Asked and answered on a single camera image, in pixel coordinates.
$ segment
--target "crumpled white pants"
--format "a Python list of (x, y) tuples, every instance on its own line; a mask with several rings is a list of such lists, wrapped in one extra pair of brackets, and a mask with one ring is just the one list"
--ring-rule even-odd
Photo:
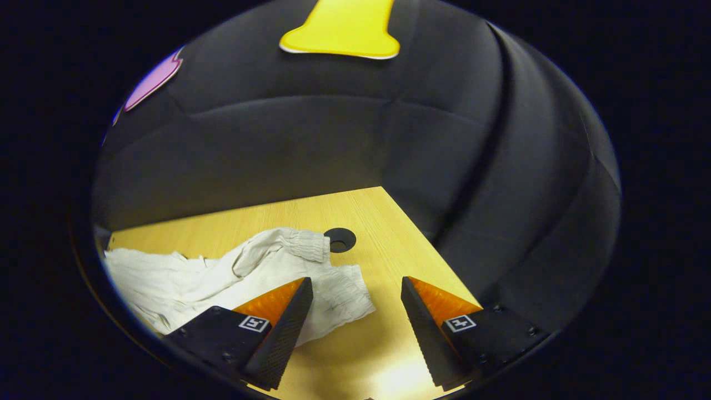
[(375, 311), (360, 267), (333, 267), (329, 239), (322, 233), (270, 229), (220, 259), (126, 248), (105, 255), (109, 275), (127, 304), (166, 335), (209, 307), (231, 310), (306, 276), (311, 277), (314, 301), (297, 346)]

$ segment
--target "yellow sticker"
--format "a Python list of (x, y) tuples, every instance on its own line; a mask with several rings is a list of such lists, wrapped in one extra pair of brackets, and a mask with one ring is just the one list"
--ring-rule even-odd
[(304, 25), (282, 36), (279, 47), (289, 53), (393, 58), (400, 51), (387, 32), (393, 1), (319, 0)]

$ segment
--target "black background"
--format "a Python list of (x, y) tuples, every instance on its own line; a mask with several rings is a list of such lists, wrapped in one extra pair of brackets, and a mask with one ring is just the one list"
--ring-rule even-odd
[[(702, 3), (458, 3), (524, 38), (586, 93), (614, 144), (624, 195), (616, 253), (590, 304), (549, 348), (476, 398), (702, 396), (709, 352), (700, 325), (708, 267), (701, 210), (711, 179)], [(176, 376), (102, 313), (76, 267), (67, 215), (127, 91), (166, 54), (254, 4), (3, 5), (11, 67), (3, 396), (228, 396)]]

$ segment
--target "wooden table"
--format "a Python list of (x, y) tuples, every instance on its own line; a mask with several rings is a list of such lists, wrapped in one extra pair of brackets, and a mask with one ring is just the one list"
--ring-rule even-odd
[(117, 231), (109, 248), (219, 258), (256, 233), (279, 226), (354, 232), (355, 247), (332, 253), (331, 263), (360, 265), (376, 311), (297, 347), (279, 389), (266, 393), (284, 400), (429, 400), (449, 393), (436, 387), (427, 371), (400, 301), (402, 277), (411, 275), (479, 303), (382, 187)]

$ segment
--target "pink sticker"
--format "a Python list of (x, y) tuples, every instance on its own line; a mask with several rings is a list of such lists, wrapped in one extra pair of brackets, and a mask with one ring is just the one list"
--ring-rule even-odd
[(136, 107), (138, 103), (158, 90), (158, 88), (163, 86), (178, 72), (178, 68), (180, 68), (180, 65), (183, 63), (183, 60), (178, 58), (178, 54), (180, 54), (181, 50), (183, 49), (181, 48), (171, 54), (143, 78), (138, 86), (136, 86), (134, 92), (131, 93), (129, 99), (126, 100), (124, 110), (128, 111)]

